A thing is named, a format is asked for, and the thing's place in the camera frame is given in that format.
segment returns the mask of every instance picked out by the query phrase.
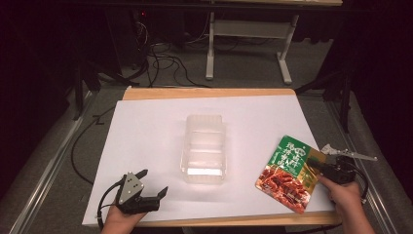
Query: table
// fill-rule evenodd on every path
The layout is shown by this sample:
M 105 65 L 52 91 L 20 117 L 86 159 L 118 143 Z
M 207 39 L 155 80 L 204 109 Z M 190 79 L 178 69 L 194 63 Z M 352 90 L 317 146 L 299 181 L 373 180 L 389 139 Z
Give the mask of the table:
M 341 6 L 341 0 L 321 0 L 321 1 L 291 1 L 291 0 L 212 0 L 215 2 L 247 2 L 251 4 L 292 4 L 292 5 L 320 5 L 320 6 Z M 247 20 L 226 20 L 215 19 L 215 13 L 209 14 L 209 44 L 206 57 L 206 79 L 213 79 L 214 49 L 213 39 L 216 35 L 241 36 L 258 38 L 279 38 L 283 40 L 283 47 L 277 52 L 277 60 L 282 72 L 282 79 L 286 85 L 292 83 L 285 57 L 291 44 L 299 16 L 293 15 L 287 22 L 266 22 Z

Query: transparent box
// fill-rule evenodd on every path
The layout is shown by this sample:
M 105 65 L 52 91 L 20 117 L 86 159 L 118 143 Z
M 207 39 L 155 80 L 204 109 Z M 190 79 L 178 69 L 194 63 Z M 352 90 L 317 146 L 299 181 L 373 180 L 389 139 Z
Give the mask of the transparent box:
M 186 120 L 181 170 L 190 183 L 222 183 L 226 175 L 225 126 L 220 115 L 190 115 Z

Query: person's left hand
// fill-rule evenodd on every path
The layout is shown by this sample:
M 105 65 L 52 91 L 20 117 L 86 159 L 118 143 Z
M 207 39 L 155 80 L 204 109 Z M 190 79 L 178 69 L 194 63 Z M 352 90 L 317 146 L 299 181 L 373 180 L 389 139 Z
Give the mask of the person's left hand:
M 101 233 L 131 233 L 133 228 L 146 216 L 142 214 L 123 214 L 116 206 L 111 206 Z

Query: plastic container compartment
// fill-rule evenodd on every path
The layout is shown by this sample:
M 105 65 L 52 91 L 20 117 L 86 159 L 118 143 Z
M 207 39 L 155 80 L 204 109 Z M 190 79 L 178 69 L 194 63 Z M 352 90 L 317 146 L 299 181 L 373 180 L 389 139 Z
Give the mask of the plastic container compartment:
M 220 115 L 190 115 L 186 120 L 181 170 L 190 183 L 222 183 L 226 174 L 225 127 Z

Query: human hand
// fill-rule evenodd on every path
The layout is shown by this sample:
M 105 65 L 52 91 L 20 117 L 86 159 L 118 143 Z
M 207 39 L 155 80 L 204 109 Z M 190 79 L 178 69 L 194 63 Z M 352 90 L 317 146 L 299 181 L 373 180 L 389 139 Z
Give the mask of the human hand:
M 101 233 L 129 234 L 133 228 L 146 216 L 142 214 L 123 214 L 116 206 L 111 206 Z
M 336 204 L 339 216 L 362 211 L 358 183 L 337 184 L 325 176 L 318 175 L 319 182 L 330 190 L 330 199 Z

